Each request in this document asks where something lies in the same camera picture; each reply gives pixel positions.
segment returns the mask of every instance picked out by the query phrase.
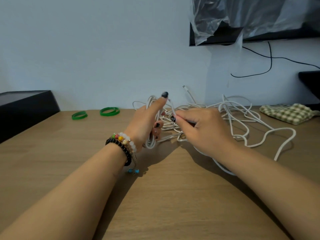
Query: white wall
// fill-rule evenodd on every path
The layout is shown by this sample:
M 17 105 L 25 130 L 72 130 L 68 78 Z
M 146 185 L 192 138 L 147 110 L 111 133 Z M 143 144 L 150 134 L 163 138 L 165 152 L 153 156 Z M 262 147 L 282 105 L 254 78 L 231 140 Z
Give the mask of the white wall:
M 131 108 L 168 91 L 174 105 L 243 95 L 254 104 L 312 103 L 297 72 L 274 60 L 232 78 L 233 46 L 189 47 L 189 0 L 0 0 L 0 91 L 50 89 L 62 110 Z M 268 54 L 266 43 L 246 45 Z M 274 55 L 320 65 L 320 40 L 272 42 Z M 242 52 L 237 75 L 269 60 Z

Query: black cable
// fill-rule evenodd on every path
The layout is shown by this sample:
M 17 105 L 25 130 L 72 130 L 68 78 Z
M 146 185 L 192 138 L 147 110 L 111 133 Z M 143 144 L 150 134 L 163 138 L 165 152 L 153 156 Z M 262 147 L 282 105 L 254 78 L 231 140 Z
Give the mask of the black cable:
M 249 49 L 249 48 L 247 48 L 247 47 L 244 47 L 244 46 L 242 46 L 242 48 L 244 48 L 244 49 L 246 49 L 246 50 L 249 50 L 249 51 L 251 51 L 251 52 L 253 52 L 253 53 L 255 53 L 255 54 L 259 55 L 259 56 L 263 56 L 263 57 L 265 57 L 265 58 L 270 58 L 270 59 L 271 59 L 271 66 L 270 66 L 270 69 L 269 69 L 268 71 L 270 71 L 271 68 L 272 68 L 272 59 L 286 59 L 286 60 L 290 60 L 290 61 L 292 61 L 292 62 L 294 62 L 294 63 L 303 64 L 303 65 L 308 65 L 308 66 L 313 66 L 313 67 L 316 67 L 316 68 L 318 68 L 318 69 L 320 70 L 320 67 L 318 67 L 318 66 L 316 66 L 316 65 L 312 65 L 312 64 L 308 64 L 308 63 L 304 63 L 304 62 L 299 62 L 299 61 L 291 60 L 291 59 L 288 59 L 288 58 L 286 58 L 286 57 L 272 57 L 272 54 L 271 54 L 271 46 L 270 46 L 270 42 L 269 42 L 269 41 L 268 41 L 268 44 L 269 44 L 269 48 L 270 48 L 270 56 L 265 56 L 265 55 L 259 54 L 258 52 L 255 52 L 255 51 L 253 51 L 253 50 L 251 50 L 251 49 Z M 268 71 L 263 72 L 263 73 L 260 73 L 260 74 L 250 75 L 250 76 L 257 76 L 257 75 L 265 74 L 265 73 L 267 73 Z M 234 75 L 232 75 L 232 74 L 231 74 L 231 76 L 233 76 L 233 77 L 238 77 L 238 78 L 239 78 L 239 77 L 248 77 L 248 76 L 234 76 Z
M 270 70 L 271 70 L 271 68 L 272 68 L 272 51 L 271 51 L 271 45 L 270 45 L 270 42 L 268 41 L 268 45 L 269 45 L 269 50 L 270 50 L 270 57 L 268 57 L 268 56 L 264 56 L 264 55 L 261 55 L 261 54 L 259 54 L 259 53 L 257 53 L 257 52 L 255 52 L 255 51 L 253 51 L 253 50 L 250 50 L 250 49 L 248 49 L 248 48 L 246 48 L 246 47 L 243 47 L 243 48 L 245 48 L 245 49 L 247 49 L 247 50 L 250 50 L 250 51 L 252 51 L 252 52 L 254 52 L 254 53 L 256 53 L 256 54 L 258 54 L 258 55 L 261 55 L 261 56 L 264 56 L 264 57 L 268 57 L 268 58 L 270 58 L 270 68 L 269 68 L 269 70 L 267 70 L 266 72 L 263 72 L 263 73 L 259 73 L 259 74 L 253 74 L 253 75 L 249 75 L 249 76 L 257 76 L 257 75 L 262 75 L 262 74 L 265 74 L 265 73 L 267 73 L 267 72 L 269 72 Z M 231 74 L 231 76 L 233 76 L 233 77 L 237 77 L 237 78 L 241 78 L 241 77 L 248 77 L 248 76 L 234 76 L 234 75 L 232 75 L 232 73 L 230 73 Z

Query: fabric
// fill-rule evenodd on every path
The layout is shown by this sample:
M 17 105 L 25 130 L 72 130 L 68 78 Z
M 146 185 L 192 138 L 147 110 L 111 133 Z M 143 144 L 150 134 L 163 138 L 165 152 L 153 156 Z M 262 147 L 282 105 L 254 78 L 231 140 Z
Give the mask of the fabric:
M 313 116 L 320 116 L 320 111 L 311 110 L 302 104 L 263 105 L 260 107 L 260 112 L 293 125 L 310 120 Z

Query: plastic bag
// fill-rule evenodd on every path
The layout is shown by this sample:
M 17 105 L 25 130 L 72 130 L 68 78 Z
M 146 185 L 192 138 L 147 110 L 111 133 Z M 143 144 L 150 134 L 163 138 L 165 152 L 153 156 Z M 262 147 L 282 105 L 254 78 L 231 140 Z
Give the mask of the plastic bag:
M 196 45 L 214 34 L 221 22 L 243 28 L 243 38 L 299 29 L 320 29 L 320 0 L 192 0 L 190 22 Z

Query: tangled white cable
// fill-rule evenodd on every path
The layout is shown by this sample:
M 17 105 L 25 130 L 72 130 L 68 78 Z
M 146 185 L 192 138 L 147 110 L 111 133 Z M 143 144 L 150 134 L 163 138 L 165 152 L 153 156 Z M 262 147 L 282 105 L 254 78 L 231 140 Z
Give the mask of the tangled white cable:
M 189 92 L 189 90 L 186 88 L 186 86 L 183 86 L 183 88 L 189 93 L 189 95 L 191 96 L 191 99 L 194 101 L 194 103 L 189 103 L 188 105 L 182 105 L 182 106 L 179 106 L 177 108 L 174 108 L 173 104 L 172 104 L 172 101 L 168 99 L 169 103 L 170 104 L 167 104 L 167 106 L 169 106 L 171 108 L 171 110 L 168 110 L 166 108 L 163 108 L 163 110 L 159 110 L 159 112 L 157 113 L 155 119 L 156 121 L 158 120 L 162 120 L 163 121 L 163 127 L 162 127 L 162 131 L 169 131 L 169 130 L 174 130 L 175 132 L 177 132 L 176 134 L 172 134 L 170 136 L 167 136 L 167 137 L 164 137 L 162 138 L 161 140 L 159 140 L 158 142 L 162 142 L 162 141 L 167 141 L 167 140 L 171 140 L 172 138 L 175 138 L 177 137 L 177 141 L 187 141 L 187 139 L 181 139 L 181 135 L 183 134 L 183 131 L 180 129 L 180 127 L 172 122 L 170 120 L 170 117 L 172 114 L 175 115 L 175 110 L 177 109 L 181 109 L 181 110 L 186 110 L 186 109 L 191 109 L 191 108 L 210 108 L 210 107 L 214 107 L 214 108 L 218 108 L 218 110 L 223 113 L 225 112 L 225 114 L 222 115 L 222 118 L 224 120 L 228 120 L 229 121 L 229 124 L 230 124 L 230 131 L 231 131 L 231 135 L 235 138 L 235 139 L 240 139 L 240 140 L 243 140 L 244 141 L 244 145 L 246 147 L 250 147 L 250 148 L 253 148 L 253 147 L 257 147 L 261 144 L 263 144 L 263 142 L 266 140 L 266 137 L 269 133 L 271 132 L 274 132 L 274 131 L 279 131 L 279 130 L 291 130 L 292 131 L 292 136 L 289 137 L 288 139 L 286 139 L 286 141 L 284 141 L 282 143 L 282 145 L 279 147 L 275 157 L 274 157 L 274 161 L 277 161 L 278 160 L 278 157 L 283 149 L 283 147 L 288 143 L 290 142 L 295 136 L 296 136 L 296 131 L 292 128 L 289 128 L 289 127 L 285 127 L 285 128 L 277 128 L 277 129 L 274 129 L 272 128 L 271 126 L 269 126 L 268 124 L 266 124 L 265 122 L 263 122 L 261 120 L 261 116 L 259 113 L 251 110 L 252 108 L 252 103 L 245 97 L 242 97 L 242 96 L 230 96 L 230 97 L 226 97 L 225 95 L 222 95 L 222 102 L 219 102 L 217 104 L 212 104 L 212 105 L 209 105 L 209 106 L 206 106 L 206 105 L 203 105 L 203 104 L 197 104 L 196 101 L 194 100 L 193 96 L 191 95 L 191 93 Z M 231 98 L 243 98 L 247 101 L 250 102 L 250 107 L 247 109 L 245 108 L 243 105 L 239 104 L 238 102 L 234 102 L 234 101 L 230 101 L 229 99 Z M 145 104 L 145 103 L 142 103 L 140 101 L 134 101 L 132 103 L 134 109 L 135 106 L 134 106 L 134 103 L 135 102 L 139 102 L 139 103 L 142 103 L 142 104 L 145 104 L 146 105 L 146 108 L 148 108 L 155 100 L 157 100 L 157 97 L 156 96 L 150 96 L 149 99 L 148 99 L 148 102 Z M 236 117 L 234 117 L 232 115 L 232 111 L 238 111 L 238 112 L 241 112 L 243 114 L 243 116 L 246 118 L 244 120 L 239 120 L 237 119 Z M 238 134 L 234 134 L 233 132 L 233 126 L 232 126 L 232 121 L 237 121 L 239 122 L 245 129 L 246 129 L 246 133 L 244 133 L 243 135 L 238 135 Z M 263 139 L 262 141 L 260 141 L 259 143 L 257 144 L 254 144 L 254 145 L 248 145 L 248 141 L 247 141 L 247 136 L 250 132 L 249 128 L 244 124 L 244 122 L 256 122 L 256 123 L 260 123 L 264 126 L 266 126 L 267 128 L 269 128 L 270 130 L 268 130 L 264 136 L 263 136 Z M 156 141 L 155 141 L 155 137 L 153 135 L 151 135 L 147 140 L 146 140 L 146 143 L 145 143 L 145 147 L 148 148 L 148 149 L 152 149 L 154 148 L 154 146 L 156 145 Z M 231 174 L 231 175 L 235 175 L 234 173 L 230 172 L 229 170 L 225 169 L 224 167 L 222 167 L 214 158 L 213 158 L 214 162 L 219 166 L 219 168 L 221 168 L 224 172 L 228 173 L 228 174 Z

